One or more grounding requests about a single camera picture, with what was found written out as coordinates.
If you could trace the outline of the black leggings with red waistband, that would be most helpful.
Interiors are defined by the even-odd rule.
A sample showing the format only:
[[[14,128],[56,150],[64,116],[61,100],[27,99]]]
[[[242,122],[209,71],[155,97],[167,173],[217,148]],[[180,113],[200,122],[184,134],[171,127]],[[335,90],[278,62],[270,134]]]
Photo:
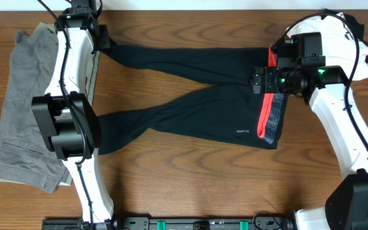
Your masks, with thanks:
[[[120,150],[147,129],[274,150],[288,101],[283,94],[255,94],[252,76],[268,66],[265,47],[155,49],[111,42],[103,54],[123,66],[173,74],[210,87],[169,103],[101,115],[101,155]]]

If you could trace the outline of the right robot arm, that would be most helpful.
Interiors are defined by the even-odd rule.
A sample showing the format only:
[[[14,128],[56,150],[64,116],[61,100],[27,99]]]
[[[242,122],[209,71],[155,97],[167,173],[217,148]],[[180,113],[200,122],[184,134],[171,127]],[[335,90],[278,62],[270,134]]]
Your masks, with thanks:
[[[293,211],[283,229],[368,229],[368,127],[353,98],[348,77],[323,55],[320,33],[296,34],[269,48],[268,65],[251,77],[264,93],[261,135],[268,134],[275,100],[301,96],[321,121],[338,159],[342,181],[319,208]]]

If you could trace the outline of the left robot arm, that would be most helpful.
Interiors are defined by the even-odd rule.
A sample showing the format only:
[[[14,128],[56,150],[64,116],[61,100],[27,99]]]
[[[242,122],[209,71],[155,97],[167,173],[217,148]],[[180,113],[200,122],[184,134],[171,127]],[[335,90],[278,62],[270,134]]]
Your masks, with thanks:
[[[73,0],[55,16],[58,52],[44,95],[31,110],[47,149],[56,154],[72,177],[82,205],[78,220],[45,220],[43,229],[115,229],[114,203],[102,180],[98,150],[99,120],[88,99],[94,87],[95,56],[109,47],[105,25],[98,23],[102,2]]]

